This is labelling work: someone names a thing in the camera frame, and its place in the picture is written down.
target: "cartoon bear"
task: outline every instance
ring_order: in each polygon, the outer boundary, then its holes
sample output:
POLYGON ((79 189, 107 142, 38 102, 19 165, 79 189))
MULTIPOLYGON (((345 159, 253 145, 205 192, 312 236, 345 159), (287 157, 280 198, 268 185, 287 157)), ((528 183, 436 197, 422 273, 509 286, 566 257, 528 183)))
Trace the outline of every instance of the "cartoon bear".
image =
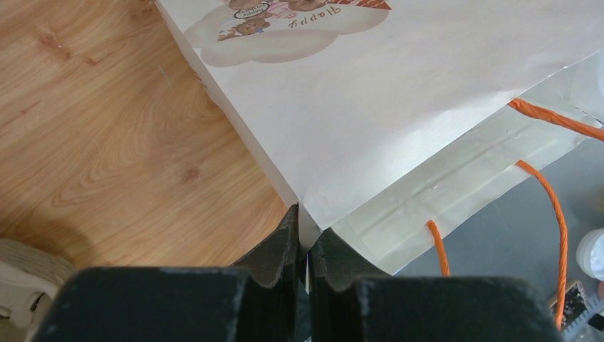
POLYGON ((250 18, 244 19, 243 22, 231 27, 228 31, 221 32, 218 37, 218 41, 223 41, 235 37, 249 36, 251 34, 255 34, 258 30, 266 29, 271 25, 271 23, 264 19, 270 18, 272 16, 272 14, 264 12, 258 14, 257 16, 252 16, 250 18))
POLYGON ((325 6, 327 0, 279 0, 286 2, 292 11, 310 12, 325 6))
MULTIPOLYGON (((327 0, 279 0, 280 2, 288 3, 289 9, 292 11, 309 12, 325 6, 327 0)), ((252 9, 263 0, 231 0, 229 7, 235 11, 242 9, 252 9)))

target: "paper bag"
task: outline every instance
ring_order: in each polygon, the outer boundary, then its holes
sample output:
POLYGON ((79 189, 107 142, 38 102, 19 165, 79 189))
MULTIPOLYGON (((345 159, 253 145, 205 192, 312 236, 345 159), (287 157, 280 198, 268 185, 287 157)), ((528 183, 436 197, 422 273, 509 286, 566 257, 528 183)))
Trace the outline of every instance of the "paper bag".
MULTIPOLYGON (((541 168, 583 139, 505 105, 604 46, 601 0, 157 4, 284 202, 300 203, 303 244, 333 226, 390 273, 432 245, 428 219, 448 234, 527 177, 518 159, 541 168)), ((585 68, 524 97, 597 125, 548 88, 580 101, 585 68)))

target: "wooden floor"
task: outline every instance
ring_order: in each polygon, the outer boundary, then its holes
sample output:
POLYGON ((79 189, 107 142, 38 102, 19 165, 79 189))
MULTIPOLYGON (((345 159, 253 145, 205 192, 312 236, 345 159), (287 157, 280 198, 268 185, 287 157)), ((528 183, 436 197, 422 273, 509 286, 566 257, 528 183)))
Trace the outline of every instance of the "wooden floor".
POLYGON ((78 268, 199 266, 276 227, 152 1, 3 0, 0 35, 0 237, 78 268))

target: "white plastic cap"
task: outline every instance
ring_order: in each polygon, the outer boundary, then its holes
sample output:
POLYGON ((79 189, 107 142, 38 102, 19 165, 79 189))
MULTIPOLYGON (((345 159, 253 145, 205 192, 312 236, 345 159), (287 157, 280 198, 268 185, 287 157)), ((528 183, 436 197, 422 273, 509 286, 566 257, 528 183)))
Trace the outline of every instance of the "white plastic cap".
POLYGON ((588 276, 604 280, 604 229, 583 237, 577 248, 577 262, 588 276))

